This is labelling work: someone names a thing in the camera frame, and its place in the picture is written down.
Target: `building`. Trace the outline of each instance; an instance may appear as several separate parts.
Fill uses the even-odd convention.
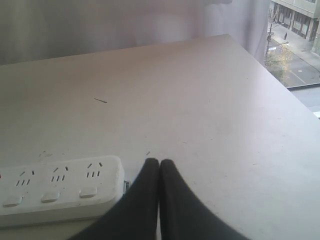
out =
[[[297,35],[313,41],[320,18],[320,0],[273,0],[269,17]]]

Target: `street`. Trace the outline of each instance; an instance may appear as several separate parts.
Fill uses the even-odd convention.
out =
[[[275,54],[276,56],[281,56],[282,48],[285,48],[285,46],[279,45],[279,43],[274,39],[271,39],[269,46],[269,49],[273,46],[276,49],[270,50],[268,54]],[[320,83],[320,72],[317,69],[306,63],[291,51],[287,51],[290,53],[291,60],[287,62],[288,68],[284,77],[286,87],[289,88]]]

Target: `white desk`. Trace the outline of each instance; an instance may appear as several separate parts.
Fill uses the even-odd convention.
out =
[[[247,237],[320,238],[320,122],[231,37],[4,65],[0,78],[1,166],[117,155],[133,180],[145,158],[171,158]],[[63,239],[89,223],[0,239]]]

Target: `power strip switch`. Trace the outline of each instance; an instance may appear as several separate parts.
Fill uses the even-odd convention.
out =
[[[117,156],[0,168],[0,227],[102,216],[124,183]]]

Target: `road marking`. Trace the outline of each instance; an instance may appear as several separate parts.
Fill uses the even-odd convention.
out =
[[[303,82],[304,84],[307,84],[305,81],[303,81],[300,77],[298,77],[293,71],[289,71],[290,73],[292,73],[293,75],[295,75],[301,82]]]

